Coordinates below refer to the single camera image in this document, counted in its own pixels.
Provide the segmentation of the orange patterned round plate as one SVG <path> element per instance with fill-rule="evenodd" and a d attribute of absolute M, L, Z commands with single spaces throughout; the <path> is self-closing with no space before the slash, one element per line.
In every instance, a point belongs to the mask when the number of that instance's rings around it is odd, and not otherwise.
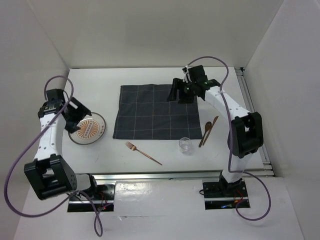
<path fill-rule="evenodd" d="M 105 118 L 99 113 L 92 112 L 77 125 L 79 129 L 68 133 L 70 140 L 78 145 L 90 145 L 98 141 L 105 133 L 107 124 Z"/>

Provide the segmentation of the dark checked cloth napkin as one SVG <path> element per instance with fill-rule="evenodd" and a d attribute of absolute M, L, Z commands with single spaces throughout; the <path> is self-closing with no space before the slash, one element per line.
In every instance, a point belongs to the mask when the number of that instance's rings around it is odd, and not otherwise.
<path fill-rule="evenodd" d="M 170 90 L 169 84 L 122 85 L 113 139 L 201 139 L 197 101 L 168 101 Z"/>

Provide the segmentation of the copper spoon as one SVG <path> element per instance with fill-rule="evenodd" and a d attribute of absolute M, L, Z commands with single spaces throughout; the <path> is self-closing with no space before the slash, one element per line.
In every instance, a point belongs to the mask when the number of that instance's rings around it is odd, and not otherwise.
<path fill-rule="evenodd" d="M 203 136 L 202 136 L 202 138 L 200 140 L 200 143 L 198 145 L 199 148 L 203 145 L 203 142 L 205 140 L 206 134 L 211 129 L 211 127 L 212 127 L 212 123 L 210 121 L 208 121 L 204 126 L 204 133 L 203 133 Z"/>

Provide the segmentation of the clear plastic cup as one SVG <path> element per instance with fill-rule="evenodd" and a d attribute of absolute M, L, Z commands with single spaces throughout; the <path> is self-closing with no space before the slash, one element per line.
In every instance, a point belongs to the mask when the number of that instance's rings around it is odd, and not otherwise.
<path fill-rule="evenodd" d="M 179 150 L 183 154 L 190 154 L 193 148 L 192 140 L 188 137 L 183 137 L 179 140 Z"/>

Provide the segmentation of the copper fork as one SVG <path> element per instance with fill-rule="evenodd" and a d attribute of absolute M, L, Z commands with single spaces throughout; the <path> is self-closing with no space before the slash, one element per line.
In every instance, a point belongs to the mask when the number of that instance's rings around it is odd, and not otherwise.
<path fill-rule="evenodd" d="M 159 161 L 157 161 L 156 159 L 154 159 L 153 157 L 151 157 L 150 155 L 146 154 L 145 152 L 139 150 L 134 144 L 132 144 L 131 142 L 127 141 L 125 143 L 125 145 L 131 150 L 131 151 L 136 151 L 142 155 L 144 155 L 145 157 L 147 157 L 148 159 L 152 160 L 153 162 L 157 163 L 158 165 L 163 165 L 162 163 L 160 163 Z"/>

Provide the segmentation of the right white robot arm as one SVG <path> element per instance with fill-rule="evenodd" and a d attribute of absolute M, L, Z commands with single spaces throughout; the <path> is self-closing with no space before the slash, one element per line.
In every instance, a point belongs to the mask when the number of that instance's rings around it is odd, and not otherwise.
<path fill-rule="evenodd" d="M 202 65 L 184 67 L 184 78 L 174 78 L 167 101 L 191 104 L 201 98 L 213 106 L 228 122 L 227 146 L 229 160 L 227 169 L 219 175 L 218 190 L 230 196 L 241 184 L 243 173 L 252 155 L 264 143 L 262 116 L 243 108 L 215 79 L 208 79 Z"/>

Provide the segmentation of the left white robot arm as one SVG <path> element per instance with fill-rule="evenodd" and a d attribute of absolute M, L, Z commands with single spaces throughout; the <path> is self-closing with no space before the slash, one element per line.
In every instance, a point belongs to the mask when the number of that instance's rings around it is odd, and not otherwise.
<path fill-rule="evenodd" d="M 92 115 L 75 97 L 71 97 L 67 107 L 58 114 L 66 103 L 64 91 L 51 89 L 45 94 L 47 101 L 37 113 L 41 130 L 45 132 L 33 162 L 24 165 L 24 174 L 40 200 L 77 189 L 76 174 L 62 156 L 63 132 L 75 133 L 80 129 L 80 121 Z"/>

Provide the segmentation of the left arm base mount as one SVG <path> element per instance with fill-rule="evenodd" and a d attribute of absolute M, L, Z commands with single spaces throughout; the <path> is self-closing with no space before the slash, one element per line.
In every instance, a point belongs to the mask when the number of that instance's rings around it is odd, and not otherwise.
<path fill-rule="evenodd" d="M 89 187 L 87 194 L 94 206 L 101 212 L 114 211 L 116 184 L 114 182 L 107 182 L 97 184 L 95 188 Z M 67 207 L 68 213 L 89 213 L 94 212 L 90 201 L 83 195 L 77 194 L 70 198 Z"/>

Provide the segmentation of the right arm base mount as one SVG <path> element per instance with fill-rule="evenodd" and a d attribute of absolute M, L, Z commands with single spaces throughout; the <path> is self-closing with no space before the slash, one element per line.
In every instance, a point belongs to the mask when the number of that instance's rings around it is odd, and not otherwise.
<path fill-rule="evenodd" d="M 250 201 L 246 183 L 242 180 L 240 185 L 228 193 L 223 193 L 218 182 L 203 182 L 199 194 L 204 197 L 206 210 L 222 210 L 250 208 Z"/>

